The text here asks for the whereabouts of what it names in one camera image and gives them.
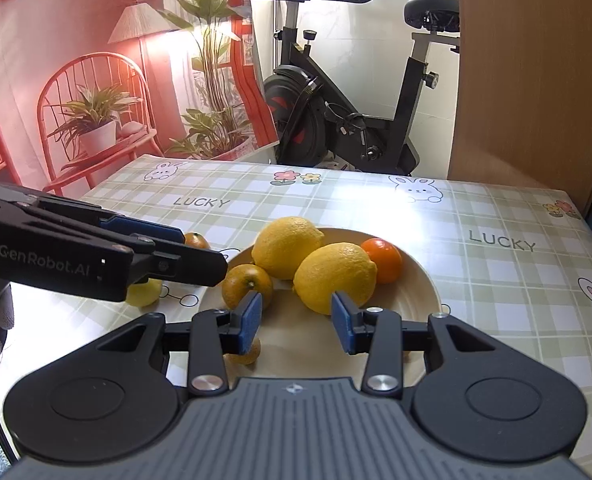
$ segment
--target white wall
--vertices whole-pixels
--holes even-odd
[[[374,0],[364,5],[312,1],[300,6],[298,27],[316,30],[311,56],[365,114],[391,119],[415,31],[403,19],[407,0]],[[269,2],[254,3],[254,26],[263,76],[271,71],[273,23]],[[410,138],[420,165],[415,176],[446,178],[452,150],[458,55],[433,45],[429,70],[440,75],[435,90],[424,88]]]

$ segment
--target bike seat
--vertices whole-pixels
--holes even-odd
[[[460,32],[458,0],[409,0],[405,22],[433,32]]]

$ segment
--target beige plate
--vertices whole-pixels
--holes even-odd
[[[346,229],[321,228],[324,244],[351,242],[360,245],[373,236]],[[230,261],[230,269],[252,262],[251,247]],[[427,316],[441,310],[434,284],[423,267],[409,254],[403,257],[403,273],[397,282],[377,285],[368,305],[396,310],[403,319],[426,321]],[[316,314],[302,304],[291,291],[292,282],[274,280],[274,297],[263,311],[258,330],[261,354],[251,366],[227,362],[230,382],[236,377],[326,378],[352,377],[359,386],[366,354],[351,356],[340,346],[329,317]],[[225,308],[220,286],[209,288],[200,310]],[[425,373],[423,355],[412,352],[405,359],[405,385],[415,384]]]

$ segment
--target table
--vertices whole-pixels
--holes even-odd
[[[142,156],[84,199],[199,232],[227,255],[283,216],[397,244],[425,267],[452,314],[578,384],[589,417],[574,458],[592,472],[592,234],[564,192],[236,162],[157,171],[164,161]],[[0,362],[0,407],[22,375],[141,314],[124,303],[12,290],[16,328]],[[198,311],[204,289],[169,284],[164,293],[155,309],[180,321]],[[168,377],[184,380],[173,356]]]

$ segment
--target metal screw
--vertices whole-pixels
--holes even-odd
[[[201,392],[213,392],[222,386],[222,379],[216,375],[199,375],[192,379],[192,386]]]
[[[379,374],[367,379],[367,385],[378,392],[389,392],[398,386],[398,381],[391,375]]]
[[[123,253],[129,253],[131,251],[131,249],[129,247],[121,245],[121,244],[114,244],[114,245],[112,245],[112,247],[114,249],[116,249],[117,251],[121,251]]]

